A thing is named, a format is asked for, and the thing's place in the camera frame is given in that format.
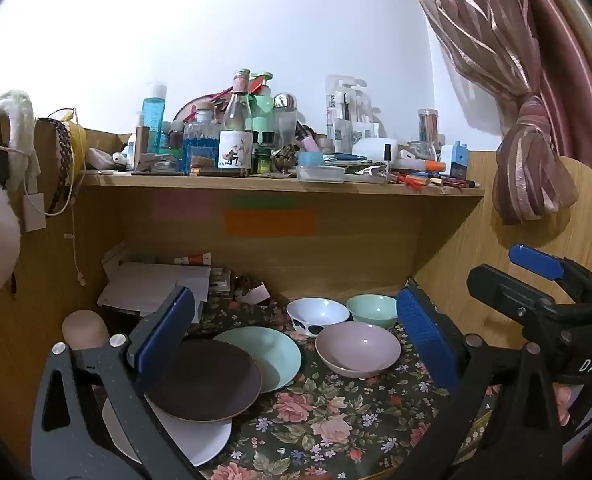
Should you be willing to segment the mint green plate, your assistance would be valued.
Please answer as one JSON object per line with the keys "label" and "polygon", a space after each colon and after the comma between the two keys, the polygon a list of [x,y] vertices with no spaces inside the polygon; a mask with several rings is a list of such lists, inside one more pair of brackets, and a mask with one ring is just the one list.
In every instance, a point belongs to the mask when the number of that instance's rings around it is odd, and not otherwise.
{"label": "mint green plate", "polygon": [[290,385],[299,373],[302,356],[298,345],[286,334],[261,326],[236,327],[215,336],[246,351],[260,368],[260,393]]}

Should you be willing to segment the blue pencil sharpener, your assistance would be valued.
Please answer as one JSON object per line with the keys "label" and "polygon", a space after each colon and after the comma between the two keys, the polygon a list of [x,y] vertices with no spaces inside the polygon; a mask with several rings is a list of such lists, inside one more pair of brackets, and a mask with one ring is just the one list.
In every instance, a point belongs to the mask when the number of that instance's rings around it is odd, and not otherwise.
{"label": "blue pencil sharpener", "polygon": [[452,145],[450,176],[466,180],[468,169],[468,148],[466,144],[456,141]]}

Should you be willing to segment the black lace headband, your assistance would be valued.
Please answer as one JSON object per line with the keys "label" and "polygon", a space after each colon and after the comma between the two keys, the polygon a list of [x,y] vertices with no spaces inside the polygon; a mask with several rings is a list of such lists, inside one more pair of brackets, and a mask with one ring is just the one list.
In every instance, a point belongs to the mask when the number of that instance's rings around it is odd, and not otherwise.
{"label": "black lace headband", "polygon": [[57,185],[50,201],[49,207],[46,211],[49,214],[55,214],[56,207],[62,200],[68,200],[69,192],[72,187],[73,168],[74,168],[74,151],[71,144],[70,128],[58,119],[42,118],[42,122],[46,122],[55,130],[56,136],[56,166],[57,166]]}

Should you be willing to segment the mint green bowl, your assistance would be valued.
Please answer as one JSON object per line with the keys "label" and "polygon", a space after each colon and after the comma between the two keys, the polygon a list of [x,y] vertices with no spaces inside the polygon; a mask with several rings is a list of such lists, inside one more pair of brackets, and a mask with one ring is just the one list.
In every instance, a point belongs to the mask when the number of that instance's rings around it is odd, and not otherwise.
{"label": "mint green bowl", "polygon": [[398,321],[396,299],[381,295],[358,295],[346,307],[354,321],[381,326],[389,330]]}

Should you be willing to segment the pink sticky note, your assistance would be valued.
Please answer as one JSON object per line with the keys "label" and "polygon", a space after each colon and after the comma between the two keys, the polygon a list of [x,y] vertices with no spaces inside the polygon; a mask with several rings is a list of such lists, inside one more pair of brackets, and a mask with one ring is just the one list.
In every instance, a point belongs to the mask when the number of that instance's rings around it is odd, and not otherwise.
{"label": "pink sticky note", "polygon": [[149,205],[156,221],[203,221],[213,214],[212,200],[198,195],[155,195]]}

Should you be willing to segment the dark brown plate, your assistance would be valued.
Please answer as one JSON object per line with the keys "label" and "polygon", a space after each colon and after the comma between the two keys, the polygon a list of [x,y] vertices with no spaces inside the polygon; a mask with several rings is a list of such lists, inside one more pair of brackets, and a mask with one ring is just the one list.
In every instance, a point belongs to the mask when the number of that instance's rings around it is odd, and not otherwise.
{"label": "dark brown plate", "polygon": [[245,350],[218,340],[181,344],[147,399],[186,422],[222,422],[256,402],[262,389],[259,365]]}

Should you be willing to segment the white plate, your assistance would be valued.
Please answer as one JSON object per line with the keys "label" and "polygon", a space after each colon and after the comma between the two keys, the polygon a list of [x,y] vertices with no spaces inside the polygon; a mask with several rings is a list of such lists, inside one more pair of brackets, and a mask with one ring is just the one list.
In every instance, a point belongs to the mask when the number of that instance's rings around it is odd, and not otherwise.
{"label": "white plate", "polygon": [[[217,457],[230,439],[232,432],[230,419],[224,422],[186,422],[160,410],[158,406],[151,403],[151,400],[147,399],[147,402],[173,442],[196,467],[207,464]],[[106,400],[102,406],[102,419],[116,448],[131,460],[140,463],[109,400]]]}

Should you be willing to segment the wooden shelf board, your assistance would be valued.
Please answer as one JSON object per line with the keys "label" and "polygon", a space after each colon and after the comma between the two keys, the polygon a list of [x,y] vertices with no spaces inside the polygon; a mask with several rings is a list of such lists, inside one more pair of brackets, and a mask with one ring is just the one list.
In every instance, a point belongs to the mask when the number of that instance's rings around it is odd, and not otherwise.
{"label": "wooden shelf board", "polygon": [[91,171],[84,174],[86,186],[107,188],[178,188],[179,190],[212,190],[275,193],[323,193],[351,195],[392,196],[445,196],[482,197],[481,188],[450,188],[450,186],[422,186],[418,190],[405,184],[383,183],[308,183],[297,179],[269,179],[265,177],[196,177],[170,176],[169,174],[102,174]]}

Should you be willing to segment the clear glass bottle white label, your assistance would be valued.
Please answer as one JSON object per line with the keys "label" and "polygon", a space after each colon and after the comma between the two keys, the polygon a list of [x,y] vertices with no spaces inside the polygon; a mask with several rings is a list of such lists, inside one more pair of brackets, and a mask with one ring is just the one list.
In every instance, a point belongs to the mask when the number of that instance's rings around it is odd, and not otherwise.
{"label": "clear glass bottle white label", "polygon": [[220,132],[218,167],[220,169],[251,168],[253,161],[253,118],[249,104],[250,70],[235,74],[230,102],[226,106]]}

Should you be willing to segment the pink striped curtain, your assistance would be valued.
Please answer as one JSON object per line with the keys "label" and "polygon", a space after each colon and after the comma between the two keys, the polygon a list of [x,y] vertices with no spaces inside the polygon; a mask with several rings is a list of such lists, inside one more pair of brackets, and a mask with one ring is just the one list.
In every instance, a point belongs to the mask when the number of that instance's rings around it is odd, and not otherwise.
{"label": "pink striped curtain", "polygon": [[494,208],[507,226],[568,208],[562,157],[592,169],[592,68],[555,0],[418,0],[456,73],[492,94],[506,131]]}

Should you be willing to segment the green sticky note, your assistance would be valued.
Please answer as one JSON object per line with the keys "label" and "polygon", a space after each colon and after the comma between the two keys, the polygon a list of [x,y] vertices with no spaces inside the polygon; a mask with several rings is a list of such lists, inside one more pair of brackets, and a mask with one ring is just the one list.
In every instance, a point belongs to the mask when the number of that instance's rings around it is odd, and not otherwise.
{"label": "green sticky note", "polygon": [[230,198],[230,207],[244,210],[292,210],[298,204],[284,194],[239,194]]}

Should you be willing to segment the pink bowl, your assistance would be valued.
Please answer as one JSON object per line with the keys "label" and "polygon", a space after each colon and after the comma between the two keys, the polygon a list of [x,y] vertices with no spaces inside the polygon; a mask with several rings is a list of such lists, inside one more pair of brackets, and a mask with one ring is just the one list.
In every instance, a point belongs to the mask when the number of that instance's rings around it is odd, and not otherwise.
{"label": "pink bowl", "polygon": [[330,370],[348,378],[381,374],[401,356],[401,344],[393,333],[362,322],[327,326],[317,336],[315,348]]}

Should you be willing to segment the white paper stack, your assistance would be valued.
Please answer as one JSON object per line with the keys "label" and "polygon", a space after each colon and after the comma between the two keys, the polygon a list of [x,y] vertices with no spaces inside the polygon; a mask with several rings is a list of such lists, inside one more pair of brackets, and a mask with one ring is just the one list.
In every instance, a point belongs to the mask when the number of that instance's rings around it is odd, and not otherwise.
{"label": "white paper stack", "polygon": [[175,258],[173,264],[132,261],[125,243],[102,258],[108,284],[97,299],[98,307],[146,316],[155,312],[177,286],[189,289],[196,304],[193,324],[208,300],[211,254]]}

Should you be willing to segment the white bowl with black spots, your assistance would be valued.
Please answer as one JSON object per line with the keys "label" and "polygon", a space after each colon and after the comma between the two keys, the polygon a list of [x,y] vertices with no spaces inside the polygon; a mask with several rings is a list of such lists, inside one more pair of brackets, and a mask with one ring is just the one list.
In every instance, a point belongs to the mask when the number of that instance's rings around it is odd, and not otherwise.
{"label": "white bowl with black spots", "polygon": [[286,308],[297,333],[315,338],[327,326],[349,320],[350,312],[338,301],[325,298],[301,298]]}

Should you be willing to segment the small white box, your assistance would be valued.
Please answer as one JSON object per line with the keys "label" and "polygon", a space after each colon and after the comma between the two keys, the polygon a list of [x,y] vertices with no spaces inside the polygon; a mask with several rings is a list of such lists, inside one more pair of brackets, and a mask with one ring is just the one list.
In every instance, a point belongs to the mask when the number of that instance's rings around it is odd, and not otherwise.
{"label": "small white box", "polygon": [[236,300],[241,304],[249,304],[249,306],[255,306],[256,304],[262,304],[265,300],[271,298],[271,295],[263,283],[258,286],[251,287],[247,292],[240,292],[236,295]]}

